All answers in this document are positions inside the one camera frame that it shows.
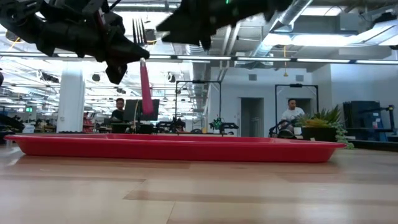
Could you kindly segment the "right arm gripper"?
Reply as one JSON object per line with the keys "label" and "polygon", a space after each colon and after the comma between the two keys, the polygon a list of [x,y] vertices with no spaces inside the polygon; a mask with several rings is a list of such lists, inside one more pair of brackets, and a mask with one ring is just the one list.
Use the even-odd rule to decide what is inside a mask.
{"label": "right arm gripper", "polygon": [[211,48],[211,36],[220,27],[262,12],[271,11],[271,3],[263,0],[189,0],[156,25],[166,32],[164,42]]}

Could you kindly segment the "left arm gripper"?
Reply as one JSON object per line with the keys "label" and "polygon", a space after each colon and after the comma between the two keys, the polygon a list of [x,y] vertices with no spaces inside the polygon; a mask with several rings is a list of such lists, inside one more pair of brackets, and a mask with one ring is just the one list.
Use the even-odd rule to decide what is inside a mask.
{"label": "left arm gripper", "polygon": [[51,56],[55,49],[106,62],[113,84],[123,79],[127,64],[149,59],[150,53],[124,36],[123,20],[110,11],[107,1],[49,1],[39,12],[45,17],[37,49]]}

